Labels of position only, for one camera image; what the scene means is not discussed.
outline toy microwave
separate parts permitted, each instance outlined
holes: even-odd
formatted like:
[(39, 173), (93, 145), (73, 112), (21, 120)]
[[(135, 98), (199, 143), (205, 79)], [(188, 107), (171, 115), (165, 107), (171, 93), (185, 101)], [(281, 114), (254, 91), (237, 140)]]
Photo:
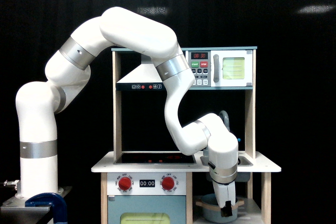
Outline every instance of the toy microwave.
[(186, 50), (195, 75), (192, 87), (252, 87), (254, 49)]

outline black curtain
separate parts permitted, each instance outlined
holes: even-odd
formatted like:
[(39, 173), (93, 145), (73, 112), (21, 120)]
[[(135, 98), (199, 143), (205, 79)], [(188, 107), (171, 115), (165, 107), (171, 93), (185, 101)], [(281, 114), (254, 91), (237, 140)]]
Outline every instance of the black curtain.
[[(328, 215), (323, 203), (332, 190), (327, 168), (334, 156), (336, 0), (0, 0), (0, 182), (19, 179), (16, 92), (27, 82), (45, 81), (46, 62), (71, 33), (113, 6), (168, 25), (181, 47), (257, 46), (257, 151), (282, 167), (272, 175), (272, 222), (313, 223)], [(91, 64), (88, 85), (56, 115), (59, 184), (73, 186), (69, 223), (100, 221), (100, 175), (90, 169), (113, 149), (110, 50)], [(123, 74), (138, 63), (125, 57)], [(134, 101), (135, 93), (123, 94), (124, 148), (175, 150), (159, 120), (165, 94), (136, 95)], [(231, 110), (235, 134), (244, 138), (243, 100), (239, 91), (193, 91), (182, 101), (179, 115), (187, 123), (204, 111)], [(147, 141), (146, 134), (154, 136)], [(132, 142), (132, 137), (140, 141)], [(260, 205), (260, 177), (254, 176)], [(212, 190), (200, 175), (194, 180), (202, 185), (195, 186), (195, 194)]]

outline red button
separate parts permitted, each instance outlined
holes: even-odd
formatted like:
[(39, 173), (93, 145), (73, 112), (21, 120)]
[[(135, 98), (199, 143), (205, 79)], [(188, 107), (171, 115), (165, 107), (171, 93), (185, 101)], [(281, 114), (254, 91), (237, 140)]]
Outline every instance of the red button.
[(200, 65), (201, 68), (207, 68), (208, 67), (208, 62), (207, 61), (201, 61), (199, 63), (199, 65)]
[(162, 180), (162, 188), (165, 190), (173, 189), (175, 182), (172, 177), (165, 177)]
[(132, 181), (127, 177), (122, 177), (118, 182), (119, 188), (124, 191), (130, 189), (131, 184), (132, 184)]

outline white countertop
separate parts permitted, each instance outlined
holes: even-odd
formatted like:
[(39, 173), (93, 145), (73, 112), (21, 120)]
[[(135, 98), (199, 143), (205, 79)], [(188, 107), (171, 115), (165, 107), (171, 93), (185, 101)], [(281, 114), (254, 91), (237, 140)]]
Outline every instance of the white countertop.
[[(253, 166), (238, 166), (238, 172), (264, 172), (276, 173), (281, 171), (281, 167), (269, 160), (263, 154), (256, 152), (256, 158), (253, 160), (244, 151), (239, 151), (239, 156), (247, 158)], [(201, 161), (203, 152), (194, 154), (196, 164), (114, 164), (113, 152), (108, 152), (91, 171), (94, 173), (111, 173), (111, 172), (208, 172), (209, 167), (204, 166)]]

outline microwave keypad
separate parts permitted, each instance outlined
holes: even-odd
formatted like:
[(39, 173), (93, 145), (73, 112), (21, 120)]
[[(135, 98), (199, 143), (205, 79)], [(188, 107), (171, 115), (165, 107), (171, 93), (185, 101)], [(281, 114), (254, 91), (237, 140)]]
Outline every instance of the microwave keypad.
[(189, 51), (188, 64), (195, 75), (193, 87), (210, 87), (210, 51)]

